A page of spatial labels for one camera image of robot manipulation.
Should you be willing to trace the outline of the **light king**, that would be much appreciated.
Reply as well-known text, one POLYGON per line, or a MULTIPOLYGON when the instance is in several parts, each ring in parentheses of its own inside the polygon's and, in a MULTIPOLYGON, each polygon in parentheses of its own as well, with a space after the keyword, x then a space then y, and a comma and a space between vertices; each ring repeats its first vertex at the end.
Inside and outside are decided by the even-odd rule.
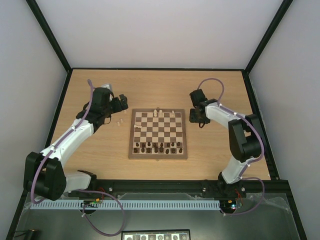
POLYGON ((158 116, 158 111, 157 111, 156 109, 153 111, 153 116, 154 116, 154 117, 157 117, 157 116, 158 116))

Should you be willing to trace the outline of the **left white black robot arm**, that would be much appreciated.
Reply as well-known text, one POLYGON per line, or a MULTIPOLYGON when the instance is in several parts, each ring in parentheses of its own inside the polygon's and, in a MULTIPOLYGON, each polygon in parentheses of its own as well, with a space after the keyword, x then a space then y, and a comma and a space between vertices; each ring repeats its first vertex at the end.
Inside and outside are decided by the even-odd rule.
POLYGON ((31 152, 25 160, 23 188, 33 196, 55 201, 64 193, 86 190, 95 174, 84 170, 65 173, 64 167, 76 149, 91 137, 112 114, 128 109, 124 94, 115 97, 109 85, 97 87, 71 126, 41 152, 31 152))

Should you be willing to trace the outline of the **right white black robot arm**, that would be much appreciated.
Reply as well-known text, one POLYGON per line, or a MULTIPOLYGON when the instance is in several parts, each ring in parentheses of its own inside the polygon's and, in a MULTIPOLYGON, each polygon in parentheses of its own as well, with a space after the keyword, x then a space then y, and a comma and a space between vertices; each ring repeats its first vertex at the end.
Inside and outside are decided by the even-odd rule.
POLYGON ((219 173, 217 189, 222 196, 229 196, 242 180, 246 169, 264 157, 261 125, 256 115, 244 115, 223 106, 216 99, 207 99, 202 89, 192 91, 190 99, 199 127, 215 121, 228 130, 231 158, 227 167, 219 173))

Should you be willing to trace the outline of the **wooden chess board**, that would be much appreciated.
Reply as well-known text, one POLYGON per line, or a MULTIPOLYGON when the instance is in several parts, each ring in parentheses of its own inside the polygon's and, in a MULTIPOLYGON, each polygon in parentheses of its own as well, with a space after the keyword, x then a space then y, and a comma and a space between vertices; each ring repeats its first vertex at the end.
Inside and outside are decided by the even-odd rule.
POLYGON ((128 158, 135 160, 186 160, 188 158, 186 114, 182 108, 134 108, 131 113, 128 158), (183 154, 133 154, 134 143, 182 143, 183 154))

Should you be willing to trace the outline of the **dark chess pieces back row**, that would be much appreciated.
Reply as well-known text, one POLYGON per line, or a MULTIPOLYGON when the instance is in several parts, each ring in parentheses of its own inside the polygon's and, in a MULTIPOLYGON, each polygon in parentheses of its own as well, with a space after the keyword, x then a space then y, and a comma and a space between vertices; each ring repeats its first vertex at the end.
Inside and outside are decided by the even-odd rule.
POLYGON ((182 142, 135 142, 133 144, 134 148, 183 148, 182 142))

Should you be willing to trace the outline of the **dark chess pieces row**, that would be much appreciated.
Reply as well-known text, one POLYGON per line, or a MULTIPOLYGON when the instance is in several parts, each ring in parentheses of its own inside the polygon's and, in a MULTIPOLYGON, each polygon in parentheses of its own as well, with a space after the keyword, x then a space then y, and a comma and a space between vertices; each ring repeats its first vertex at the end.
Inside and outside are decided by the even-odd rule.
POLYGON ((134 148, 183 148, 182 142, 135 142, 133 144, 134 148))
POLYGON ((132 150, 133 154, 167 154, 167 155, 182 155, 184 153, 183 147, 135 147, 132 150))

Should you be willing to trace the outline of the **dark chess pieces front row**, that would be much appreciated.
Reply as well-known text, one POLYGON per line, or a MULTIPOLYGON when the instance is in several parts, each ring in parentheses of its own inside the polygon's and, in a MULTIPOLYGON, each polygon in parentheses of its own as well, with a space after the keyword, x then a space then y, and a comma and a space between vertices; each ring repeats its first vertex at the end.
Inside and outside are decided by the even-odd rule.
POLYGON ((167 155, 182 155, 184 153, 183 147, 135 147, 132 150, 133 154, 167 154, 167 155))

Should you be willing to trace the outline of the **right controller board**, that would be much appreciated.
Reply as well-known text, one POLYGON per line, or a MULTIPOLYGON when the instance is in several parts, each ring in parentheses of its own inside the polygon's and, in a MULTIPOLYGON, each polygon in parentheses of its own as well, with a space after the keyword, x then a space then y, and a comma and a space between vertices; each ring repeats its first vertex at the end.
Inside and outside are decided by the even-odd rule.
POLYGON ((224 203, 221 204, 221 207, 224 209, 231 209, 236 210, 242 208, 244 205, 243 199, 236 198, 231 200, 226 200, 224 203))

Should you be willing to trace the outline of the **controller board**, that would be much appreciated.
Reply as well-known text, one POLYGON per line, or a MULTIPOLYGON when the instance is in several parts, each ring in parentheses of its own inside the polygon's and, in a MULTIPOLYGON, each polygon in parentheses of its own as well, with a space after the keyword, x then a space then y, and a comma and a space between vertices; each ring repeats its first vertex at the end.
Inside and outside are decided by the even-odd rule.
POLYGON ((243 199, 236 198, 231 200, 226 200, 224 203, 221 204, 221 207, 224 209, 231 209, 236 210, 242 208, 244 205, 243 199))
POLYGON ((96 199, 87 199, 87 200, 83 200, 80 203, 80 207, 81 208, 98 208, 101 204, 103 203, 103 199, 102 198, 96 198, 96 199))

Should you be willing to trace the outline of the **left controller board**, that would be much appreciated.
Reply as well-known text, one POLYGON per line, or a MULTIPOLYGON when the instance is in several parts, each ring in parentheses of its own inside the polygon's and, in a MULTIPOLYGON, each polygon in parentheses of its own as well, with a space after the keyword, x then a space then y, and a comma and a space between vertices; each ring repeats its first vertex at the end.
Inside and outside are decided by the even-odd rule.
POLYGON ((102 198, 96 198, 96 199, 87 199, 87 200, 83 200, 80 203, 80 207, 81 208, 98 208, 101 204, 103 203, 103 199, 102 198))

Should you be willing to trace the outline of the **left light piece pair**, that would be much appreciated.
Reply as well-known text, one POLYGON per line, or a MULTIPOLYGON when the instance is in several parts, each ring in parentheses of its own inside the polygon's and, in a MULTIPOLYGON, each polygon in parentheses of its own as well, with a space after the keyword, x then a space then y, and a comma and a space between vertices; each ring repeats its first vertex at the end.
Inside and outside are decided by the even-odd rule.
POLYGON ((124 120, 121 118, 119 121, 117 121, 117 125, 120 126, 121 124, 124 123, 124 120))

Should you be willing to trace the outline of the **printed reference sheet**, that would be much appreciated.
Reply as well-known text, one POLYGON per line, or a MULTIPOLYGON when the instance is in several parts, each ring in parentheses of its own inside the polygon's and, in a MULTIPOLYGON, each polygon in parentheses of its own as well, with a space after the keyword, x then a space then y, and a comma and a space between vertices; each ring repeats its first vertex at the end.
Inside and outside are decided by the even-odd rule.
POLYGON ((123 231, 122 240, 190 240, 190 231, 187 230, 148 230, 123 231))

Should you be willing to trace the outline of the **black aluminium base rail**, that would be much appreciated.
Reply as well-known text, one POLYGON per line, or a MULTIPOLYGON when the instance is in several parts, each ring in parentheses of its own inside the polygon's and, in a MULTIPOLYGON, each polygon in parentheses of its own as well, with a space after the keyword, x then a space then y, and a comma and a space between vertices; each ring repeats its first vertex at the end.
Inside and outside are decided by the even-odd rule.
POLYGON ((107 180, 93 179, 86 188, 87 191, 105 190, 113 196, 125 193, 182 193, 192 196, 218 200, 235 199, 238 195, 246 197, 249 193, 286 194, 292 196, 287 180, 241 180, 231 185, 221 180, 107 180))

